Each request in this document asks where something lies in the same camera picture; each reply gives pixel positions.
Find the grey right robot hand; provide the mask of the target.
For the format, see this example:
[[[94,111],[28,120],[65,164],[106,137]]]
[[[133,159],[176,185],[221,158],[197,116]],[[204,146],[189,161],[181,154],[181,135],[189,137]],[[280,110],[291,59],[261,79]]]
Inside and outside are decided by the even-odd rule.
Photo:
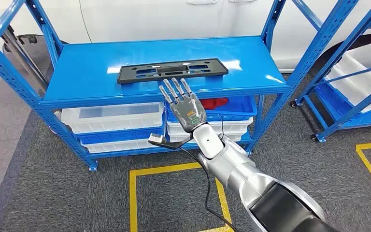
[[[171,81],[164,79],[163,83],[159,89],[185,132],[191,133],[207,122],[202,103],[185,79],[178,81],[173,77]]]

